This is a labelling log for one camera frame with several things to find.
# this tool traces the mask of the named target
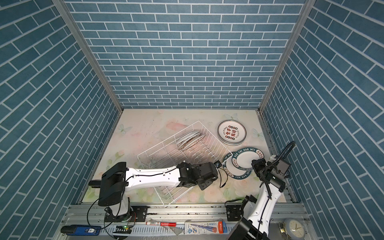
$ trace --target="white plate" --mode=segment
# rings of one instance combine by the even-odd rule
[[[259,160],[264,157],[262,151],[255,147],[245,147],[233,154],[233,165],[241,170],[252,170],[252,160]]]
[[[240,170],[240,169],[237,169],[233,164],[232,164],[232,161],[228,158],[231,157],[231,154],[228,153],[224,159],[223,159],[223,168],[224,170],[228,173],[228,175],[234,179],[238,179],[238,180],[242,180],[242,179],[245,179],[247,177],[249,177],[249,175],[251,175],[252,171],[246,171],[246,170]]]
[[[193,145],[195,145],[196,143],[198,143],[199,141],[201,141],[203,138],[205,137],[205,134],[204,135],[201,135],[199,137],[195,137],[194,139],[192,139],[184,148],[182,151],[185,151],[187,150],[188,148],[192,147]]]
[[[201,132],[197,132],[197,133],[193,134],[192,136],[188,137],[186,140],[184,140],[184,141],[182,141],[182,142],[180,143],[180,146],[179,146],[178,149],[179,149],[179,150],[182,149],[182,148],[184,147],[184,145],[188,143],[188,141],[190,141],[190,140],[193,139],[194,137],[196,137],[196,136],[200,136],[200,135],[201,135]]]
[[[177,139],[176,144],[179,144],[179,143],[183,142],[184,140],[190,138],[192,135],[194,135],[194,134],[196,134],[198,132],[199,131],[191,131],[191,132],[187,133],[186,135],[184,135],[184,136],[180,137],[179,139]]]
[[[219,138],[223,142],[228,142],[229,145],[235,144],[239,145],[245,140],[247,132],[244,126],[234,120],[227,120],[222,123],[217,128],[217,133]]]

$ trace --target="white wire dish rack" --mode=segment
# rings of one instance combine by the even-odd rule
[[[178,150],[176,140],[183,135],[199,130],[205,137],[185,151]],[[143,169],[167,168],[183,161],[191,164],[202,164],[223,160],[224,156],[232,154],[200,121],[186,127],[161,143],[140,153],[137,158]],[[193,187],[155,187],[161,202],[166,207],[173,203]]]

